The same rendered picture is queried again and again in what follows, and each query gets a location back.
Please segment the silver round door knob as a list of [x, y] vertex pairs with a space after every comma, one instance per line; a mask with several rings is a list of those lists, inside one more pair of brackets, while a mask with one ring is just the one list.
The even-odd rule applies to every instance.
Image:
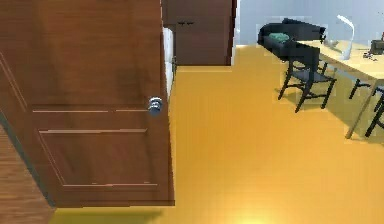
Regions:
[[157, 116], [162, 110], [162, 99], [160, 97], [151, 97], [148, 101], [148, 112], [152, 116]]

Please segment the white appliance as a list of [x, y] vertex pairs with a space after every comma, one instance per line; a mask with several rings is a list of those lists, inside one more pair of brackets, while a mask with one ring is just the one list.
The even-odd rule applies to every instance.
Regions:
[[166, 75], [166, 91], [167, 98], [171, 96], [173, 83], [173, 59], [174, 59], [174, 35], [169, 28], [163, 29], [163, 48], [164, 48], [164, 64]]

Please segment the dark brown wooden cupboard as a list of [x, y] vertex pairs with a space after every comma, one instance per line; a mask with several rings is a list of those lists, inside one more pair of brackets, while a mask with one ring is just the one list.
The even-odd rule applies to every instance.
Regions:
[[237, 0], [161, 0], [179, 66], [231, 64]]

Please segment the brown wooden room door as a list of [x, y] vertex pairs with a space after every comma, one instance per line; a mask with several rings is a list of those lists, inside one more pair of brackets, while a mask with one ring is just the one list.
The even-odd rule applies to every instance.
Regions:
[[0, 120], [58, 208], [173, 205], [160, 0], [0, 0]]

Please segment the green cushion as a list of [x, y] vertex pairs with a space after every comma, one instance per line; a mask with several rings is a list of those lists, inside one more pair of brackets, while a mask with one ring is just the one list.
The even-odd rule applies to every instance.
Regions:
[[290, 37], [285, 33], [270, 33], [269, 37], [278, 41], [279, 43], [284, 43], [290, 39]]

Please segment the black wooden chair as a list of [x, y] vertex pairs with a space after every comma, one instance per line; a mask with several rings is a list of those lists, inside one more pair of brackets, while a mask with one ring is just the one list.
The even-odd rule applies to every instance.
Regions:
[[[319, 71], [320, 49], [299, 42], [288, 44], [288, 69], [283, 86], [279, 92], [278, 99], [281, 99], [287, 88], [297, 88], [302, 91], [300, 100], [295, 108], [298, 113], [303, 103], [308, 99], [323, 98], [320, 106], [324, 109], [328, 103], [336, 79], [325, 74], [328, 63], [325, 62]], [[327, 91], [317, 94], [311, 91], [314, 84], [328, 83]]]
[[[351, 90], [351, 93], [349, 95], [349, 98], [352, 99], [356, 93], [356, 90], [360, 87], [370, 87], [370, 84], [362, 83], [360, 79], [357, 79], [355, 81], [355, 84]], [[376, 89], [373, 92], [373, 96], [376, 95], [377, 92], [381, 93], [381, 97], [378, 100], [377, 104], [374, 107], [375, 116], [373, 120], [370, 123], [370, 126], [367, 128], [365, 132], [366, 137], [370, 137], [374, 128], [376, 126], [384, 129], [384, 122], [380, 121], [381, 116], [384, 114], [384, 85], [377, 86]]]

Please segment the black sofa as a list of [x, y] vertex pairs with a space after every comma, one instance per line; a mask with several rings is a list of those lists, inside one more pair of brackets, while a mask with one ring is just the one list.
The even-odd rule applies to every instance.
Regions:
[[[257, 43], [282, 61], [287, 61], [290, 43], [295, 41], [323, 41], [326, 37], [325, 27], [284, 18], [280, 23], [268, 23], [260, 28]], [[284, 43], [269, 37], [270, 33], [285, 33], [290, 39]]]

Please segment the light wooden table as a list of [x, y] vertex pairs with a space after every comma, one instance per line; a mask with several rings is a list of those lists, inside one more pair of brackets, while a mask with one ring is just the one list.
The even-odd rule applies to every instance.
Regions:
[[334, 48], [322, 44], [319, 40], [302, 41], [302, 44], [319, 48], [322, 60], [338, 71], [347, 72], [371, 85], [369, 94], [364, 97], [360, 109], [354, 115], [352, 125], [346, 132], [345, 138], [350, 139], [372, 99], [375, 88], [384, 85], [384, 55], [376, 56], [376, 61], [366, 59], [363, 54], [368, 51], [368, 47], [347, 40], [339, 40]]

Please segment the small dark box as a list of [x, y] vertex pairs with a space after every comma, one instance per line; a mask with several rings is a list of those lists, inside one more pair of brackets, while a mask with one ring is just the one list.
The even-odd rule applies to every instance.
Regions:
[[384, 41], [383, 40], [372, 40], [369, 53], [373, 54], [373, 55], [383, 55], [384, 54]]

